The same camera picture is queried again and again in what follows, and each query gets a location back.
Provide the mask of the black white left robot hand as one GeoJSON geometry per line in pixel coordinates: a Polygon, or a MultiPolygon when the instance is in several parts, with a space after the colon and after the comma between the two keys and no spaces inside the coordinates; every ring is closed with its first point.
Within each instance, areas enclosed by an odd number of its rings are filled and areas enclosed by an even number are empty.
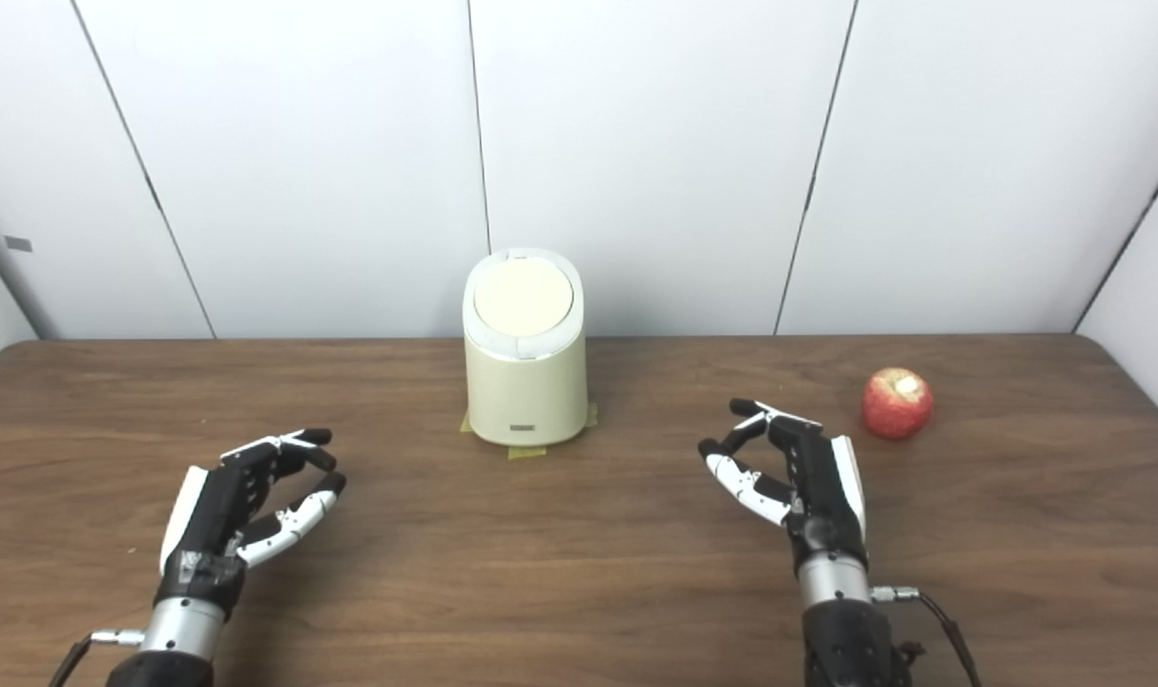
{"type": "Polygon", "coordinates": [[[153,604],[186,597],[230,617],[248,571],[288,551],[338,503],[347,478],[325,450],[331,440],[327,427],[262,436],[221,453],[217,467],[188,469],[164,529],[153,604]],[[323,473],[317,485],[261,514],[279,480],[308,466],[323,473]]]}

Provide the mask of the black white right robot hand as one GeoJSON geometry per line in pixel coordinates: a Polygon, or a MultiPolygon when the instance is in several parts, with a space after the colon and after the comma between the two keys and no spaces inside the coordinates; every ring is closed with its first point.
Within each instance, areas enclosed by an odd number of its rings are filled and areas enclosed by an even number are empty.
{"type": "Polygon", "coordinates": [[[714,482],[741,506],[787,531],[794,567],[812,556],[868,567],[865,495],[848,436],[826,436],[819,422],[754,400],[731,400],[730,409],[740,422],[726,438],[706,438],[697,447],[714,482]],[[736,458],[736,450],[761,436],[784,456],[784,478],[736,458]]]}

